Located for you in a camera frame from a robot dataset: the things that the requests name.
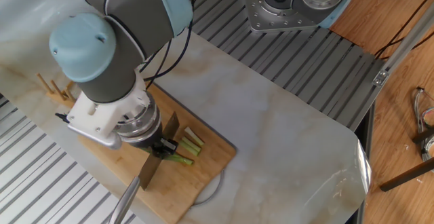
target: white cable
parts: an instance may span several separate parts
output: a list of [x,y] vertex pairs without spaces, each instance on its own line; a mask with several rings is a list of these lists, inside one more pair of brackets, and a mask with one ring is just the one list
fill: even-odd
[[[418,88],[416,96],[414,97],[414,114],[415,114],[416,119],[417,119],[418,132],[419,133],[423,132],[425,129],[423,118],[420,116],[420,110],[419,110],[420,95],[424,92],[426,92],[424,89]],[[434,145],[434,136],[430,136],[429,138],[424,139],[423,142],[421,142],[420,149],[422,151],[422,159],[424,162],[426,162],[432,158],[431,155],[429,155],[428,150],[433,145]]]

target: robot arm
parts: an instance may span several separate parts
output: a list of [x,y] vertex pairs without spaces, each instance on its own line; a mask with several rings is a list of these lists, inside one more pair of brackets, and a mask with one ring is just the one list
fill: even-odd
[[111,149],[122,141],[150,147],[161,136],[161,119],[136,67],[189,25],[191,3],[86,1],[104,17],[78,14],[50,36],[53,57],[82,90],[68,126]]

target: wooden stick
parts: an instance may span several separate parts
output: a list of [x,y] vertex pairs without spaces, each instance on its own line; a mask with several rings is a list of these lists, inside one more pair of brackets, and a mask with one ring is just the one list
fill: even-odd
[[73,81],[70,81],[70,82],[68,83],[68,85],[66,85],[66,87],[65,87],[65,91],[66,91],[66,90],[69,90],[73,85],[74,85],[74,82],[73,82]]
[[71,94],[71,91],[68,88],[65,88],[65,93],[68,95],[69,100],[75,102],[74,96]]
[[62,92],[60,91],[60,89],[58,88],[58,86],[56,85],[56,83],[54,83],[53,80],[51,80],[51,83],[52,83],[52,85],[54,87],[54,90],[56,91],[57,95],[60,96],[60,98],[62,99],[62,101],[65,101],[66,98],[63,96]]
[[43,87],[47,90],[49,94],[53,94],[53,90],[48,86],[48,84],[45,82],[45,80],[42,78],[41,74],[36,74],[36,76],[39,78],[39,81],[41,81]]

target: metal mounting plate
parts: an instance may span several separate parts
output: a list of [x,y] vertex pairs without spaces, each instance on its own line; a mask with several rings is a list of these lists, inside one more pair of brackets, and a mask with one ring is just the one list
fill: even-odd
[[264,0],[245,0],[245,8],[253,31],[272,33],[317,27],[317,24],[297,11],[274,9]]

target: light blue joint cap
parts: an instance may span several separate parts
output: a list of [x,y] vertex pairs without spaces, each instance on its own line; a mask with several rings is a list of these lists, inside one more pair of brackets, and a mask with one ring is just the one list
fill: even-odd
[[342,0],[339,3],[338,7],[334,9],[333,12],[318,25],[322,28],[330,28],[335,23],[335,21],[337,21],[337,19],[344,12],[344,10],[348,7],[348,4],[350,4],[350,2],[351,0]]
[[91,81],[107,68],[116,48],[115,32],[95,14],[78,14],[50,35],[50,52],[63,73],[76,82]]
[[176,37],[193,19],[190,0],[162,0]]

